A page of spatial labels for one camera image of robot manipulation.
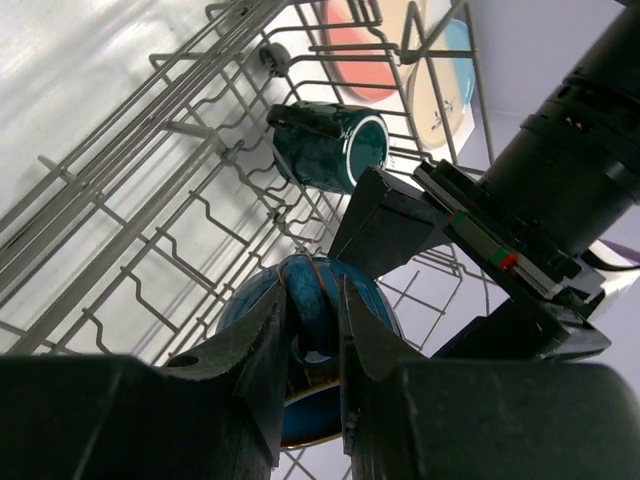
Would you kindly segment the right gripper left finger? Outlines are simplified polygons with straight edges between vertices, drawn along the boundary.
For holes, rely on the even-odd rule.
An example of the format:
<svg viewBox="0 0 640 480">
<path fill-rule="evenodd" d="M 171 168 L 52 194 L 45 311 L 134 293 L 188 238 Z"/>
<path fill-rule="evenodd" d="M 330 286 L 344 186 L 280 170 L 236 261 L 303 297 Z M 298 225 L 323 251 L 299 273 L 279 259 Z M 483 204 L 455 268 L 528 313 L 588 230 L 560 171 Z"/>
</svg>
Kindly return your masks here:
<svg viewBox="0 0 640 480">
<path fill-rule="evenodd" d="M 278 464 L 290 332 L 269 289 L 210 340 L 132 356 L 5 356 L 5 479 L 267 479 Z"/>
</svg>

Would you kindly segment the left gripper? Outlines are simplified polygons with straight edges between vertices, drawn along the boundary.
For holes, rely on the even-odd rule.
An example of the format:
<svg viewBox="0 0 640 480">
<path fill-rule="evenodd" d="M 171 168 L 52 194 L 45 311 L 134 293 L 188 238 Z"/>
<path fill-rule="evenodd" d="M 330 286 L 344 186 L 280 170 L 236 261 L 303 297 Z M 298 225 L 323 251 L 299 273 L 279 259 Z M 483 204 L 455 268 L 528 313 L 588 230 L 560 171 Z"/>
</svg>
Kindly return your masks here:
<svg viewBox="0 0 640 480">
<path fill-rule="evenodd" d="M 413 178 L 425 192 L 381 169 L 366 169 L 328 256 L 368 275 L 385 275 L 422 252 L 455 243 L 508 298 L 471 321 L 437 356 L 577 360 L 610 347 L 588 321 L 598 298 L 563 283 L 581 272 L 577 262 L 449 162 L 424 162 Z"/>
</svg>

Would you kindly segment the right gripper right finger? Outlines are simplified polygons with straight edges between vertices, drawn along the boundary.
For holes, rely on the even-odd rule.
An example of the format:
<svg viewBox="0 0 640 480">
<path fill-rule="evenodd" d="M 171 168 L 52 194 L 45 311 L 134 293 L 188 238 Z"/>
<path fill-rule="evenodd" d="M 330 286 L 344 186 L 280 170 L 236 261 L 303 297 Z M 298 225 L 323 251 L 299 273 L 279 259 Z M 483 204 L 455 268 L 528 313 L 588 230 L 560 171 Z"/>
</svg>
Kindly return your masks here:
<svg viewBox="0 0 640 480">
<path fill-rule="evenodd" d="M 635 479 L 639 405 L 599 364 L 431 360 L 339 290 L 343 448 L 356 479 Z"/>
</svg>

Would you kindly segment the dark blue mug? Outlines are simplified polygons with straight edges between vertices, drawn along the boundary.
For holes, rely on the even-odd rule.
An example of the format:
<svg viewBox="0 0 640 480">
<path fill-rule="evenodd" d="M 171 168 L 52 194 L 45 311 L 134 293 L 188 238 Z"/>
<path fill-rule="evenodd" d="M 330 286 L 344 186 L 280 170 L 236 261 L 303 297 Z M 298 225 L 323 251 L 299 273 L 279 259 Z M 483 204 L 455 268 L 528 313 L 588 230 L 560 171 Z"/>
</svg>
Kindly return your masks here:
<svg viewBox="0 0 640 480">
<path fill-rule="evenodd" d="M 373 316 L 404 336 L 374 279 L 336 259 L 295 254 L 259 271 L 232 295 L 219 317 L 221 332 L 244 316 L 274 284 L 287 292 L 286 315 L 295 327 L 289 350 L 281 447 L 298 449 L 342 431 L 338 367 L 339 287 L 349 278 Z"/>
</svg>

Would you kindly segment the dark green mug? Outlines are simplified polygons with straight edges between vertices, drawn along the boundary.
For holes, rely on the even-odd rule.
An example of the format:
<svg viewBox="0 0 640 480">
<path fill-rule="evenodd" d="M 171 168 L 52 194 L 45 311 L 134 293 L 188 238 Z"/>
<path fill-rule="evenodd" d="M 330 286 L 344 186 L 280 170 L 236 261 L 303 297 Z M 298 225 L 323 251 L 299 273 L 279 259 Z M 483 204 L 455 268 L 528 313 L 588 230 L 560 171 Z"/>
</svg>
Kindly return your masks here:
<svg viewBox="0 0 640 480">
<path fill-rule="evenodd" d="M 383 168 L 389 131 L 371 108 L 297 101 L 270 107 L 274 164 L 289 182 L 351 195 L 368 168 Z"/>
</svg>

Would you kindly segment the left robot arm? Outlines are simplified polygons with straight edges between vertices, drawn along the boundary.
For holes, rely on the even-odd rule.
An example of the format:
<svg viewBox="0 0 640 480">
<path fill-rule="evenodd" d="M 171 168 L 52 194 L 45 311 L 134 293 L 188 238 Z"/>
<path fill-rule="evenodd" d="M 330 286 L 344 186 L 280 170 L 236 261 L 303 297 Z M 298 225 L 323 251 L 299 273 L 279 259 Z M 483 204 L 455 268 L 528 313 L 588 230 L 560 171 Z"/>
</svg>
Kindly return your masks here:
<svg viewBox="0 0 640 480">
<path fill-rule="evenodd" d="M 590 245 L 639 201 L 639 5 L 590 47 L 479 179 L 425 156 L 405 183 L 361 177 L 331 257 L 373 277 L 454 243 L 506 293 L 439 350 L 469 359 L 578 359 L 609 340 L 588 319 L 609 265 Z"/>
</svg>

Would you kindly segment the blue and cream plate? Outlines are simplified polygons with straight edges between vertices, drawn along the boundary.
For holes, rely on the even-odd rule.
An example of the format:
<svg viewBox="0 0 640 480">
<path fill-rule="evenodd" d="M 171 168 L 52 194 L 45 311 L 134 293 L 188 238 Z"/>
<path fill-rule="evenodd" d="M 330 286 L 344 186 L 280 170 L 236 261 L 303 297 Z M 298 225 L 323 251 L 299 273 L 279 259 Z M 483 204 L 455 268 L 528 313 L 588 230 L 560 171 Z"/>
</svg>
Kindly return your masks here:
<svg viewBox="0 0 640 480">
<path fill-rule="evenodd" d="M 430 74 L 428 64 L 434 67 Z M 424 147 L 437 150 L 453 143 L 460 151 L 475 129 L 471 100 L 476 84 L 473 60 L 438 57 L 415 63 L 408 97 L 416 132 Z"/>
</svg>

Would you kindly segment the pink and cream plate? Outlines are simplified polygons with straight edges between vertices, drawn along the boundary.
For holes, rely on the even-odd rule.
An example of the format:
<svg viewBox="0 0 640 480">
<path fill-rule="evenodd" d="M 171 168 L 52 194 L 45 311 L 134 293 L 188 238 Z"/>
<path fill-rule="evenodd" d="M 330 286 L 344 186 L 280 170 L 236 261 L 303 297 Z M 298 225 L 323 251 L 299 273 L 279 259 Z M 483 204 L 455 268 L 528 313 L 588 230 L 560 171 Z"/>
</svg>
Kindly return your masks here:
<svg viewBox="0 0 640 480">
<path fill-rule="evenodd" d="M 399 44 L 402 41 L 404 18 L 406 12 L 406 1 L 378 1 L 377 5 L 382 16 L 382 23 L 377 27 L 389 43 Z M 324 33 L 325 44 L 329 46 L 356 45 L 364 46 L 368 44 L 380 44 L 378 36 L 371 33 L 366 27 L 332 28 Z M 347 56 L 347 60 L 337 60 L 333 62 L 339 78 L 351 84 L 351 91 L 357 97 L 378 102 L 390 97 L 393 87 L 406 83 L 407 68 L 397 63 L 394 64 L 398 77 L 393 73 L 393 68 L 388 60 L 354 60 L 355 56 L 381 56 L 385 52 L 380 49 L 375 50 L 332 50 L 331 55 Z"/>
</svg>

